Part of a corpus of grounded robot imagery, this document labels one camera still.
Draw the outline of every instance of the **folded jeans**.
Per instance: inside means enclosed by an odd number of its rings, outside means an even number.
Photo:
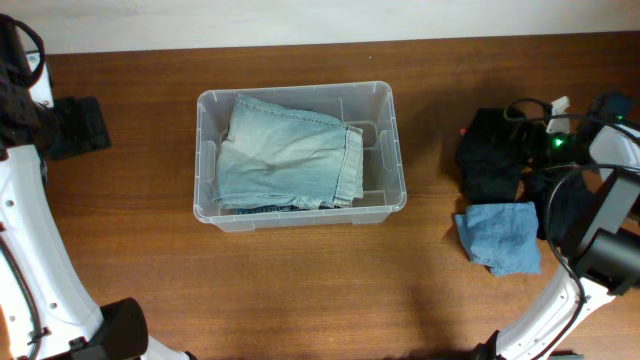
[[[216,164],[223,209],[349,207],[363,196],[362,130],[238,94]]]

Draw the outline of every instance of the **table surface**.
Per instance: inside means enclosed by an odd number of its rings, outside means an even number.
[[[97,96],[112,148],[49,163],[49,205],[98,304],[134,297],[153,336],[200,359],[374,359],[465,350],[516,320],[557,265],[497,278],[452,216],[454,162],[478,107],[568,95],[584,112],[640,97],[640,33],[50,56],[55,96]],[[227,234],[192,213],[196,101],[210,89],[383,80],[393,88],[408,202],[379,225]],[[560,346],[640,351],[640,294]],[[2,347],[6,348],[3,338]]]

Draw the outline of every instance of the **white wall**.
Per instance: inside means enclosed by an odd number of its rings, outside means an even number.
[[[640,29],[638,0],[3,0],[50,53]]]

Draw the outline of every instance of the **plastic bin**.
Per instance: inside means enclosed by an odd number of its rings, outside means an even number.
[[[216,161],[227,136],[236,94],[243,93],[292,109],[316,111],[363,130],[364,197],[353,207],[329,210],[235,215],[220,209],[216,194]],[[210,90],[198,99],[196,178],[193,213],[223,231],[317,224],[380,223],[402,209],[407,192],[400,157],[391,87],[380,81],[244,90]]]

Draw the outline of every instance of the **blue folded cloth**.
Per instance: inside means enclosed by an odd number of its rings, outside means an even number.
[[[471,205],[455,220],[471,262],[488,266],[496,276],[540,274],[533,202]]]

